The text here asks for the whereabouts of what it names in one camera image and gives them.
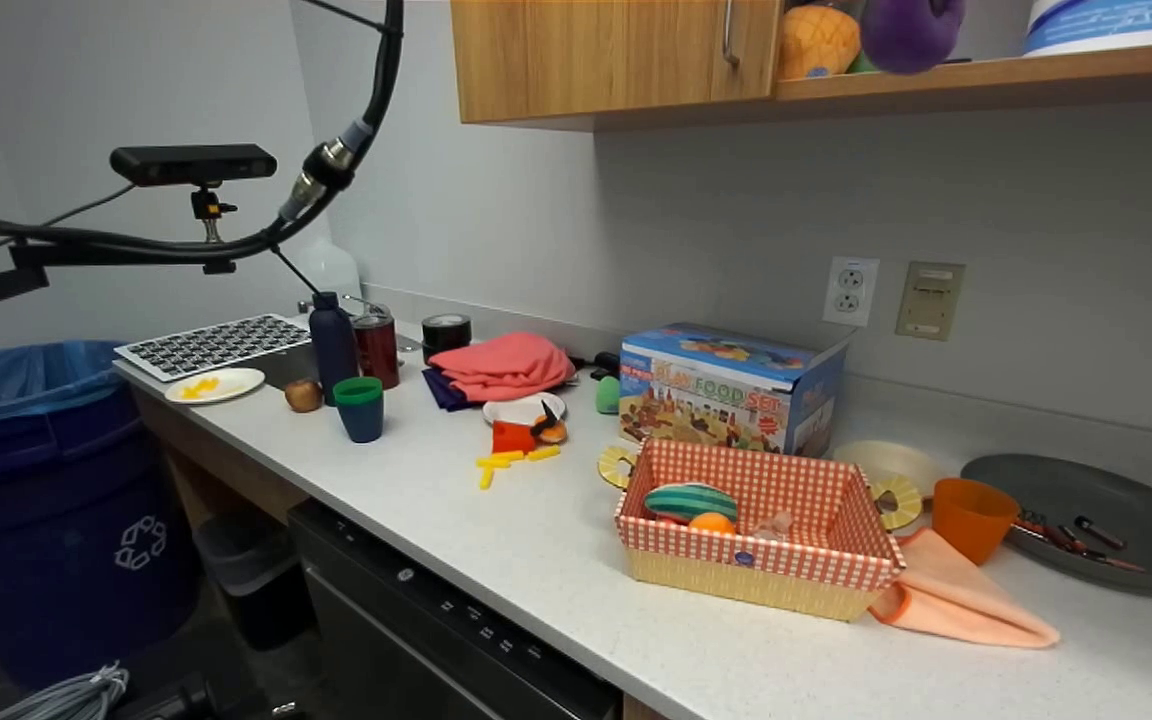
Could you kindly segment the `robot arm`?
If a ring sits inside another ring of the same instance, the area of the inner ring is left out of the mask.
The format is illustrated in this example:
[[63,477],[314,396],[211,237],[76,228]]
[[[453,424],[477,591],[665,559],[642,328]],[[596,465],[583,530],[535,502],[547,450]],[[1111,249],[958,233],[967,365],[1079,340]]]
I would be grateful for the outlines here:
[[[333,18],[351,18],[336,0],[308,0],[308,3]],[[403,51],[403,0],[383,0],[380,20],[369,20],[369,18],[351,18],[351,20],[380,38],[376,56],[373,56],[369,106],[359,107],[356,120],[348,120],[336,138],[321,142],[302,158],[286,200],[277,210],[277,217],[260,233],[241,237],[241,242],[218,242],[214,221],[222,217],[222,205],[211,200],[211,189],[218,189],[222,181],[260,181],[277,171],[277,159],[260,144],[138,144],[138,149],[111,149],[107,166],[133,189],[193,185],[198,197],[194,221],[202,224],[202,237],[194,243],[115,237],[115,233],[97,233],[97,228],[14,228],[12,255],[27,264],[222,269],[244,255],[277,251],[356,181],[373,142],[383,127],[383,116],[397,92],[401,51]]]

